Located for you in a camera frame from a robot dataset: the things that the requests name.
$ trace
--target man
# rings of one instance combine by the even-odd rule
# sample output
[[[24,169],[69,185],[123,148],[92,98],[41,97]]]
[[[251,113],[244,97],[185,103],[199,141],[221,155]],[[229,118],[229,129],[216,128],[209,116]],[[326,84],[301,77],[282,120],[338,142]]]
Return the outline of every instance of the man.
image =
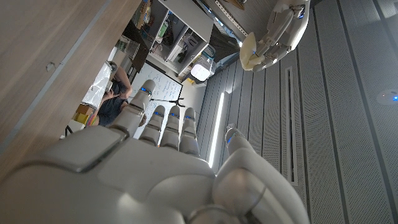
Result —
[[[107,126],[111,124],[128,105],[127,99],[132,93],[132,88],[123,68],[118,68],[112,83],[112,88],[104,94],[99,109],[93,115],[96,117],[93,125]],[[146,116],[144,115],[139,126],[144,125],[145,121]]]

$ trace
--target wooden table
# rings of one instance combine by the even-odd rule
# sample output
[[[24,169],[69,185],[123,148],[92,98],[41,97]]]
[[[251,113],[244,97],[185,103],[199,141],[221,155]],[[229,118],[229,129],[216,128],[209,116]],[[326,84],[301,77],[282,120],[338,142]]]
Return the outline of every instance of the wooden table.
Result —
[[[58,141],[140,0],[13,0],[0,8],[0,180]]]

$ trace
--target whiteboard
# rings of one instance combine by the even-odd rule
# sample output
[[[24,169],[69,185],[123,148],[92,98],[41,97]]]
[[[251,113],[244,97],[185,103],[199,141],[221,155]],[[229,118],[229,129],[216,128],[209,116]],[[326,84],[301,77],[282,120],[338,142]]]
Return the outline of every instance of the whiteboard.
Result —
[[[180,96],[182,89],[180,83],[145,63],[141,71],[137,73],[132,81],[132,94],[130,97],[134,97],[142,84],[149,79],[156,83],[155,91],[152,93],[152,99],[170,101],[177,100]]]
[[[141,88],[142,84],[144,84],[144,82],[148,79],[151,79],[156,83],[155,91],[152,93],[152,99],[170,101],[170,100],[177,100],[179,98],[182,85],[177,83],[174,79],[156,70],[154,67],[150,66],[149,64],[145,63],[141,71],[137,73],[137,75],[134,77],[132,81],[131,84],[132,94],[129,98],[129,102],[136,95],[138,90]],[[147,116],[146,123],[145,125],[137,129],[133,138],[135,139],[139,138],[139,136],[144,130],[144,127],[147,125],[150,118],[154,114],[155,108],[159,105],[162,105],[165,108],[162,130],[160,132],[160,139],[161,139],[161,137],[163,136],[164,129],[166,127],[167,118],[169,117],[170,109],[175,105],[175,103],[163,102],[163,101],[150,101],[148,107],[145,110],[145,115]]]

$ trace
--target gray wall panel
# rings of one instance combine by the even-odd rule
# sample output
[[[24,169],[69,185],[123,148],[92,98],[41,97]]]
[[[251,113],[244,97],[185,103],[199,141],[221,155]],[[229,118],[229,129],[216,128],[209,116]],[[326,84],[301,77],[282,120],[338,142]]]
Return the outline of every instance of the gray wall panel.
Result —
[[[337,3],[322,1],[315,12],[348,218],[352,223],[392,223]]]
[[[206,159],[207,152],[209,150],[209,142],[211,141],[211,132],[214,129],[213,121],[215,120],[216,104],[218,99],[218,90],[220,89],[220,81],[222,74],[218,73],[214,77],[214,89],[211,96],[211,101],[209,105],[209,112],[206,119],[206,128],[203,135],[202,144],[200,146],[200,159]]]
[[[206,90],[206,101],[205,104],[203,105],[202,111],[200,112],[200,127],[197,131],[198,134],[198,146],[199,146],[199,151],[200,155],[202,155],[202,143],[203,143],[203,137],[205,135],[205,129],[206,129],[206,124],[208,120],[208,114],[209,114],[209,109],[210,109],[210,103],[211,103],[211,98],[213,96],[213,90],[215,87],[215,80],[216,80],[216,75],[213,77],[209,78],[207,81],[207,90]]]
[[[380,105],[376,97],[381,91],[398,88],[398,60],[371,0],[344,0],[341,6],[392,193],[397,202],[398,122],[391,121],[397,120],[398,106]],[[362,25],[358,26],[356,21],[361,21]]]
[[[294,89],[294,113],[295,113],[295,138],[296,138],[296,158],[297,158],[297,186],[293,186],[296,192],[300,195],[301,200],[304,205],[307,207],[307,196],[305,192],[305,175],[304,175],[304,158],[303,158],[303,141],[302,141],[302,129],[301,129],[301,112],[300,112],[300,95],[299,95],[299,77],[297,75],[297,53],[296,51],[292,51],[287,54],[280,62],[280,69],[282,74],[282,80],[285,83],[287,80],[285,79],[285,69],[292,67],[293,72],[293,84]],[[282,114],[285,113],[284,118],[282,118],[282,171],[284,170],[284,175],[287,178],[287,155],[286,155],[286,107],[285,107],[285,85],[282,84]]]
[[[344,223],[313,12],[298,45],[313,223]]]
[[[210,132],[210,138],[209,138],[209,143],[208,143],[208,152],[207,152],[207,156],[206,156],[206,161],[210,160],[210,149],[211,149],[211,145],[213,144],[213,136],[214,136],[214,132],[215,130],[215,126],[216,126],[216,120],[217,120],[217,112],[218,112],[218,108],[220,106],[220,98],[221,98],[221,94],[225,91],[225,86],[226,86],[226,81],[227,81],[227,77],[228,77],[228,68],[223,70],[223,73],[221,75],[221,80],[220,80],[220,85],[219,85],[219,90],[218,90],[218,94],[217,97],[214,99],[216,101],[216,108],[214,110],[214,114],[213,114],[213,125],[211,128],[211,132]],[[229,96],[224,96],[224,100],[229,100],[229,98],[227,98]],[[225,135],[225,130],[223,129],[224,124],[225,124],[225,120],[226,120],[226,106],[223,107],[223,111],[221,112],[221,119],[220,119],[220,126],[217,130],[218,135],[217,135],[217,140],[215,142],[216,147],[215,147],[215,156],[213,159],[213,170],[215,172],[218,171],[218,166],[220,165],[220,154],[221,154],[221,146],[222,146],[222,136]]]
[[[392,38],[396,45],[398,45],[398,0],[377,0],[380,5],[382,15],[386,18],[387,26],[391,31]]]
[[[243,68],[240,61],[236,62],[235,68],[235,78],[233,83],[232,94],[230,95],[231,98],[231,105],[229,110],[229,117],[228,117],[228,124],[235,124],[238,123],[238,116],[239,116],[239,105],[241,102],[241,90],[242,90],[242,79],[243,79]],[[228,158],[229,153],[228,150],[224,151],[223,163]]]
[[[264,118],[264,80],[265,70],[253,74],[251,97],[249,142],[255,152],[262,154],[262,124]]]
[[[226,127],[228,125],[229,114],[231,112],[232,91],[234,88],[235,71],[236,71],[236,62],[231,64],[228,67],[228,77],[227,77],[226,86],[225,86],[225,91],[229,93],[228,105],[225,108],[226,122],[225,122],[224,127],[220,127],[220,128],[224,128],[225,131],[226,131]],[[223,165],[225,159],[228,157],[228,152],[225,147],[224,136],[222,136],[222,138],[223,138],[223,145],[221,146],[222,152],[221,152],[221,156],[220,156],[220,167]]]
[[[251,93],[252,93],[252,71],[244,71],[242,80],[241,103],[239,106],[238,129],[243,136],[248,138],[250,107],[251,107]]]
[[[280,172],[279,62],[266,70],[262,157]]]

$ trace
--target cardboard box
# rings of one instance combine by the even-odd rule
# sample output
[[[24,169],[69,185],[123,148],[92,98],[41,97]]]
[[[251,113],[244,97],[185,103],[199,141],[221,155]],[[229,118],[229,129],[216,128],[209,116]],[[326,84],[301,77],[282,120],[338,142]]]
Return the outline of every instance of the cardboard box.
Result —
[[[93,113],[93,111],[94,111],[94,109],[87,105],[79,105],[79,107],[76,110],[77,113],[81,113],[81,114],[85,114],[85,115],[90,115]]]

